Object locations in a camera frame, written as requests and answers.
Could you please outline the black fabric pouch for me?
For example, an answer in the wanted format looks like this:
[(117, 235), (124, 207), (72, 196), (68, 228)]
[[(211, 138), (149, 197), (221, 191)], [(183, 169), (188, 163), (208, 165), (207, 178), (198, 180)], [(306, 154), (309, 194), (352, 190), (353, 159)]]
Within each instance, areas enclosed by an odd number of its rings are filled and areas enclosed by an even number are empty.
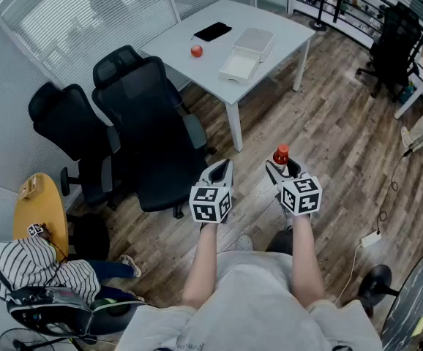
[(216, 38), (227, 34), (231, 30), (232, 28), (230, 26), (227, 26), (226, 24), (222, 22), (216, 22), (200, 31), (195, 32), (192, 38), (193, 39), (198, 38), (205, 42), (211, 42), (215, 40)]

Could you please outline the white box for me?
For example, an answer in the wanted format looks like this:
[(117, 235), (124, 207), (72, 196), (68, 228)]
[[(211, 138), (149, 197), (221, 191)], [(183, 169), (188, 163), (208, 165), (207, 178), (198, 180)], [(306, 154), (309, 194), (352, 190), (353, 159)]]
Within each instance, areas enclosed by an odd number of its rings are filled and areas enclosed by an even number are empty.
[(274, 34), (270, 31), (245, 29), (234, 42), (231, 54), (218, 72), (218, 78), (248, 84), (273, 46)]

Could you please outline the person's left forearm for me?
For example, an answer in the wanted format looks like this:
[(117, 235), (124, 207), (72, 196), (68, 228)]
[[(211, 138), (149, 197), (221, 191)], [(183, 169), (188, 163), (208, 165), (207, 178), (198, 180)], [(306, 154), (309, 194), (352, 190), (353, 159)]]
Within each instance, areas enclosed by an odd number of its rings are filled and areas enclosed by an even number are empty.
[(217, 281), (218, 224), (204, 224), (184, 284), (181, 304), (199, 310), (213, 295)]

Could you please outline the round wooden table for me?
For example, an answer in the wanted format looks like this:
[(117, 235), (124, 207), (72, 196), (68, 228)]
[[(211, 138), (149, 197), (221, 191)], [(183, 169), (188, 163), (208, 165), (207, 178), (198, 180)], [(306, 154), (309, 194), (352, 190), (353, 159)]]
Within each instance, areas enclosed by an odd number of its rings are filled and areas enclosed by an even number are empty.
[(29, 236), (31, 224), (44, 223), (50, 231), (51, 241), (55, 243), (57, 260), (68, 257), (68, 226), (63, 200), (53, 179), (45, 173), (36, 173), (37, 195), (16, 201), (13, 216), (13, 238)]

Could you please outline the black office chair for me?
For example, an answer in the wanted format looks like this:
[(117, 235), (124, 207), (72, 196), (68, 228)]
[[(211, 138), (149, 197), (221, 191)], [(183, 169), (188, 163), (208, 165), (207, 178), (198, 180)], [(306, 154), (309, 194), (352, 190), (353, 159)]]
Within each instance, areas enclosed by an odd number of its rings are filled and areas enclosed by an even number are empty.
[(356, 71), (357, 75), (366, 73), (377, 79), (370, 94), (372, 98), (377, 97), (381, 87), (385, 86), (396, 100), (395, 87), (405, 88), (409, 84), (409, 76), (419, 74), (411, 51), (421, 38), (422, 27), (414, 11), (401, 2), (385, 9), (383, 29), (370, 48), (367, 68)]
[(206, 169), (207, 138), (191, 113), (181, 116), (181, 101), (162, 60), (141, 57), (132, 46), (120, 47), (93, 68), (91, 98), (116, 129), (129, 167), (124, 170), (144, 212), (181, 206)]
[(114, 167), (120, 138), (114, 127), (98, 118), (84, 90), (78, 84), (59, 88), (47, 82), (31, 98), (29, 116), (39, 135), (78, 163), (77, 177), (66, 167), (61, 170), (62, 194), (70, 194), (70, 185), (79, 185), (89, 206), (106, 203), (115, 211), (113, 199), (122, 185)]

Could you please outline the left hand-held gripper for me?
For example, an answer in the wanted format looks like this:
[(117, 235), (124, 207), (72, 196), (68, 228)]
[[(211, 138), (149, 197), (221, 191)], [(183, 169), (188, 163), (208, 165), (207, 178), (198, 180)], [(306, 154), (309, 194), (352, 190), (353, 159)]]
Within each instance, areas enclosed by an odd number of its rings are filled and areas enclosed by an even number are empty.
[(226, 224), (232, 207), (233, 161), (210, 165), (191, 188), (189, 206), (194, 222)]

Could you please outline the person's grey shirt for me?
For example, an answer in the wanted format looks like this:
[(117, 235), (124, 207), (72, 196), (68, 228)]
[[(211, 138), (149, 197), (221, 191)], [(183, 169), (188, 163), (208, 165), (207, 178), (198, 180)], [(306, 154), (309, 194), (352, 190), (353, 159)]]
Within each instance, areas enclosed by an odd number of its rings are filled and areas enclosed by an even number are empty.
[(304, 307), (291, 274), (287, 254), (223, 252), (216, 290), (201, 308), (138, 307), (116, 351), (382, 351), (360, 301)]

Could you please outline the person's black trousers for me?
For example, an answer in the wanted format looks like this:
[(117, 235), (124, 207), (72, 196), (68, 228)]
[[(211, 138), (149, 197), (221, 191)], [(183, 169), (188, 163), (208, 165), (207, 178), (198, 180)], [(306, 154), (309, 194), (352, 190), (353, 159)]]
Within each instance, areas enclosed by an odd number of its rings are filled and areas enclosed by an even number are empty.
[(293, 255), (293, 230), (281, 230), (277, 232), (266, 248), (267, 252), (276, 252)]

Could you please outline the black floor fan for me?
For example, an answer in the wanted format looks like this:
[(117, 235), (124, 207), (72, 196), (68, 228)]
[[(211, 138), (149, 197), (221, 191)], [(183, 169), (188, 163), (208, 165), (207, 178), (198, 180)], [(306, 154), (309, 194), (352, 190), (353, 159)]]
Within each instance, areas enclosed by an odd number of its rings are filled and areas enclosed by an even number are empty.
[(25, 328), (12, 328), (0, 335), (0, 351), (55, 351), (41, 334)]

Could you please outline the white power strip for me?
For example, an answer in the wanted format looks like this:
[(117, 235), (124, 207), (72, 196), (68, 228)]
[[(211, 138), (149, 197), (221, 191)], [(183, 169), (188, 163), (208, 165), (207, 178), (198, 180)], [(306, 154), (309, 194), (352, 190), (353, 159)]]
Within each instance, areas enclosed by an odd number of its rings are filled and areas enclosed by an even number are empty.
[(369, 246), (372, 246), (374, 243), (376, 243), (380, 239), (381, 239), (381, 233), (375, 231), (362, 237), (360, 240), (360, 244), (362, 248), (367, 248)]

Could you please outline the red-capped bottle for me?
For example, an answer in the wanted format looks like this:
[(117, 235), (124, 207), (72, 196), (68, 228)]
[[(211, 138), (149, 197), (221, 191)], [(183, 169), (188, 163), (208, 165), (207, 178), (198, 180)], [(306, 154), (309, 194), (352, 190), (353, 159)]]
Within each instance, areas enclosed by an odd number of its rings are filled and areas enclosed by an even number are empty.
[(273, 163), (276, 165), (280, 174), (288, 174), (289, 146), (287, 144), (279, 144), (277, 150), (273, 154)]

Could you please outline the black stanchion post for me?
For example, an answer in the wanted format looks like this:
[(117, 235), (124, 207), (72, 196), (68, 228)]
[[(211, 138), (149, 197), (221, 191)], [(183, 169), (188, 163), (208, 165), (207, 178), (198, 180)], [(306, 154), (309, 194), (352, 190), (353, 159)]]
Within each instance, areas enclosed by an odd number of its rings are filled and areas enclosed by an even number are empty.
[(315, 20), (310, 21), (310, 27), (316, 31), (325, 31), (327, 29), (326, 24), (322, 21), (323, 6), (325, 0), (320, 0), (318, 17)]

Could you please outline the black round stool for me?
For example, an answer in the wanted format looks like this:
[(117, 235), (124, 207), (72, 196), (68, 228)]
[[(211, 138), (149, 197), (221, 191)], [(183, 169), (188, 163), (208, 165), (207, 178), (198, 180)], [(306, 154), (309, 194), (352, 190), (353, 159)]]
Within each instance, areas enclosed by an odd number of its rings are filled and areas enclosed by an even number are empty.
[(67, 215), (67, 221), (73, 224), (69, 236), (69, 260), (107, 260), (110, 250), (108, 229), (99, 215)]

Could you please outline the person's right forearm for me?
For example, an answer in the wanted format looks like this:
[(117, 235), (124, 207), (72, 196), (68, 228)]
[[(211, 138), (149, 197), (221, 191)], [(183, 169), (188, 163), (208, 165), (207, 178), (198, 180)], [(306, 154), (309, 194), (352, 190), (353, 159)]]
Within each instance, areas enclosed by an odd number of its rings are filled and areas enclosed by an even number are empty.
[(325, 287), (315, 250), (310, 218), (294, 216), (293, 222), (293, 294), (298, 302), (309, 308), (325, 298)]

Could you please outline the person's left white shoe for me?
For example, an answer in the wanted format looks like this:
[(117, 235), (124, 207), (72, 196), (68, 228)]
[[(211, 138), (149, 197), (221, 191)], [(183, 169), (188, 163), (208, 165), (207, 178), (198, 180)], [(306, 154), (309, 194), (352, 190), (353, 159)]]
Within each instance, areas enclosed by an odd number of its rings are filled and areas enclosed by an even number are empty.
[(234, 250), (240, 252), (251, 252), (253, 250), (253, 242), (248, 234), (241, 234), (234, 244)]

